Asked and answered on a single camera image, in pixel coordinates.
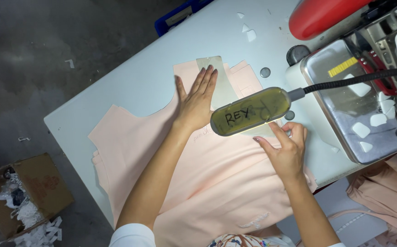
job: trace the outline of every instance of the white table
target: white table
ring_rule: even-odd
[[[284,76],[289,48],[304,44],[314,51],[341,33],[338,25],[309,42],[295,39],[288,30],[288,18],[297,2],[215,0],[44,118],[112,225],[108,197],[98,185],[91,162],[96,147],[87,137],[110,106],[122,106],[136,116],[155,113],[171,101],[175,92],[174,64],[217,55],[230,66],[246,59],[264,88],[276,86],[289,91]],[[243,19],[238,12],[245,14]],[[343,25],[353,20],[351,17]],[[243,23],[256,31],[256,40],[249,42],[246,33],[241,32]],[[271,69],[269,78],[259,76],[263,67]],[[305,163],[319,186],[363,167],[347,160],[341,152],[333,152],[331,146],[322,142],[298,102],[292,105],[292,110],[296,114],[294,121],[303,123],[311,131]]]

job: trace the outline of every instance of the yellow tag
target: yellow tag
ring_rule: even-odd
[[[328,71],[328,74],[330,75],[330,77],[336,76],[338,73],[351,67],[352,65],[356,64],[357,62],[358,62],[357,59],[352,57],[352,58],[344,61],[343,63],[335,66],[334,68],[332,68],[330,71]]]

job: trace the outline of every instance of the hand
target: hand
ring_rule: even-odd
[[[266,151],[276,173],[285,184],[295,179],[305,179],[303,174],[305,140],[308,130],[300,123],[288,122],[282,129],[275,122],[269,123],[279,142],[280,149],[275,149],[264,138],[256,136],[253,139]],[[291,130],[289,138],[286,131]]]
[[[209,65],[208,69],[201,69],[192,85],[189,94],[186,94],[182,79],[176,76],[176,87],[180,99],[180,113],[173,126],[185,128],[190,133],[203,128],[210,120],[211,99],[217,82],[218,71]]]

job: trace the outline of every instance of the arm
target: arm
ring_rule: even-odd
[[[211,65],[207,70],[201,70],[189,94],[186,94],[180,77],[176,76],[179,115],[128,195],[116,229],[129,223],[140,223],[153,229],[186,142],[193,131],[206,126],[211,119],[211,98],[218,75],[217,70],[212,70]]]
[[[254,137],[266,151],[288,193],[302,242],[306,247],[327,247],[340,243],[326,215],[312,195],[303,174],[305,140],[308,130],[300,123],[288,122],[282,129],[269,124],[281,143],[275,149],[262,137]],[[291,130],[291,138],[285,134]]]

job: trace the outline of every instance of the concrete floor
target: concrete floor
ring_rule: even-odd
[[[43,117],[156,40],[154,21],[184,2],[0,0],[0,166],[51,155],[75,197],[55,246],[107,246],[113,229]]]

